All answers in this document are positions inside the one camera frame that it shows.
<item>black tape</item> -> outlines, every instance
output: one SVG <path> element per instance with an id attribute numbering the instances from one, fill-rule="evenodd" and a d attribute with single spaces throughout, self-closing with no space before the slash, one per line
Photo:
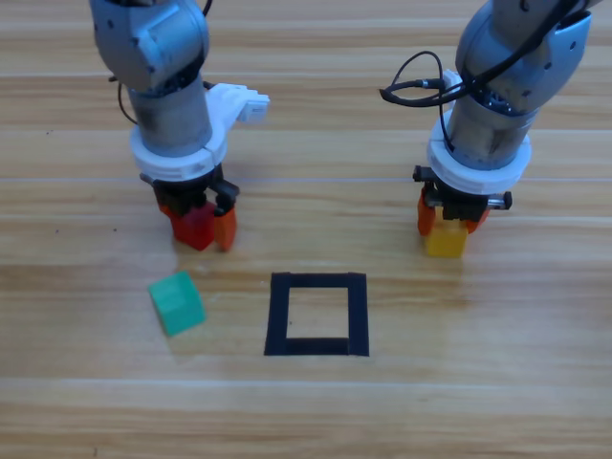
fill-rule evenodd
<path id="1" fill-rule="evenodd" d="M 365 274 L 273 273 L 266 356 L 369 357 Z M 289 293 L 295 289 L 347 289 L 348 338 L 287 338 Z"/>

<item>silver robot arm segment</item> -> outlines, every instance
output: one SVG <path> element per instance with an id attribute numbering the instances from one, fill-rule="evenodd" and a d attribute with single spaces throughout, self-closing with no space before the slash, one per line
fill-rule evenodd
<path id="1" fill-rule="evenodd" d="M 473 169 L 510 164 L 539 109 L 569 81 L 584 55 L 591 14 L 601 0 L 582 0 L 542 43 L 473 96 L 460 98 L 448 127 L 452 157 Z M 557 1 L 491 0 L 461 37 L 456 68 L 464 81 L 509 57 Z"/>
<path id="2" fill-rule="evenodd" d="M 207 22 L 193 0 L 90 0 L 104 64 L 135 91 L 154 91 L 185 67 L 204 64 Z"/>
<path id="3" fill-rule="evenodd" d="M 212 136 L 200 69 L 208 28 L 194 0 L 90 0 L 99 54 L 128 94 L 146 149 L 183 157 Z"/>

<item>wooden table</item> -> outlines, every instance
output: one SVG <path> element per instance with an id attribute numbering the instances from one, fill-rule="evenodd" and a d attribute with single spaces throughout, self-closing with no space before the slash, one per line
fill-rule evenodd
<path id="1" fill-rule="evenodd" d="M 0 457 L 612 457 L 612 4 L 512 210 L 432 259 L 410 176 L 436 111 L 377 90 L 423 48 L 451 67 L 480 4 L 217 0 L 206 78 L 273 101 L 230 135 L 222 254 L 173 243 L 139 181 L 87 3 L 0 1 Z M 146 289 L 179 270 L 208 321 L 167 339 Z M 271 273 L 349 271 L 371 357 L 264 357 Z M 341 336 L 345 295 L 290 321 Z"/>

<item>green cube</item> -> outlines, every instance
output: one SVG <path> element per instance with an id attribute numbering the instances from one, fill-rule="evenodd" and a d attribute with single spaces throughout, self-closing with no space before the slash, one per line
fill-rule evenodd
<path id="1" fill-rule="evenodd" d="M 206 320 L 200 294 L 186 272 L 176 273 L 150 285 L 149 293 L 165 333 L 170 337 Z"/>

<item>black cable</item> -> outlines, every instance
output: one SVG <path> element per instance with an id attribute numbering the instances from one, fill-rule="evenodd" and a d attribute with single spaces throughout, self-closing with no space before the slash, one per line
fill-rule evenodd
<path id="1" fill-rule="evenodd" d="M 404 69 L 416 58 L 421 57 L 422 55 L 430 55 L 431 57 L 433 57 L 436 60 L 436 64 L 438 65 L 438 75 L 439 75 L 439 79 L 438 80 L 422 80 L 422 79 L 415 79 L 412 81 L 407 81 L 406 83 L 401 83 L 400 85 L 402 86 L 402 89 L 405 88 L 426 88 L 426 89 L 438 89 L 438 96 L 441 97 L 443 92 L 446 90 L 446 84 L 444 82 L 444 69 L 442 68 L 442 61 L 440 60 L 440 57 L 434 53 L 433 51 L 421 51 L 417 54 L 415 54 L 413 57 L 411 57 L 409 60 L 407 60 L 404 65 L 402 67 L 400 67 L 400 70 L 398 70 L 398 73 L 395 74 L 395 77 L 393 78 L 393 81 L 391 81 L 391 86 L 397 85 L 397 80 L 400 78 L 400 75 L 402 74 L 402 72 L 404 71 Z M 448 136 L 448 132 L 447 132 L 447 124 L 444 122 L 444 110 L 442 108 L 442 105 L 438 106 L 439 110 L 440 110 L 440 125 L 442 126 L 442 133 L 444 134 L 444 140 L 447 143 L 448 149 L 450 151 L 454 151 L 455 147 L 453 146 L 452 142 L 450 141 L 450 137 Z"/>
<path id="2" fill-rule="evenodd" d="M 463 98 L 468 95 L 476 93 L 478 90 L 483 89 L 488 83 L 496 79 L 508 69 L 510 69 L 516 62 L 522 59 L 526 54 L 534 51 L 542 43 L 544 37 L 563 19 L 571 10 L 578 4 L 579 0 L 559 0 L 557 5 L 551 10 L 546 16 L 544 21 L 535 29 L 529 38 L 507 59 L 500 62 L 499 64 L 491 67 L 488 71 L 475 76 L 468 82 L 461 82 L 450 88 L 446 88 L 435 96 L 428 98 L 417 98 L 417 99 L 406 99 L 399 98 L 393 94 L 393 92 L 400 89 L 415 87 L 420 80 L 407 81 L 405 83 L 394 83 L 385 89 L 381 89 L 381 97 L 390 103 L 402 105 L 405 107 L 424 108 L 424 107 L 442 107 L 445 103 L 453 102 L 459 98 Z"/>
<path id="3" fill-rule="evenodd" d="M 117 87 L 117 99 L 119 101 L 119 108 L 121 109 L 121 112 L 126 118 L 128 118 L 134 124 L 138 124 L 138 122 L 134 120 L 132 117 L 130 117 L 125 111 L 125 107 L 123 106 L 123 98 L 121 97 L 122 92 L 123 92 L 123 83 L 120 82 L 119 86 Z"/>
<path id="4" fill-rule="evenodd" d="M 212 0 L 207 0 L 207 5 L 202 10 L 202 14 L 204 15 L 204 17 L 207 16 L 208 12 L 210 11 L 211 6 L 212 6 Z"/>

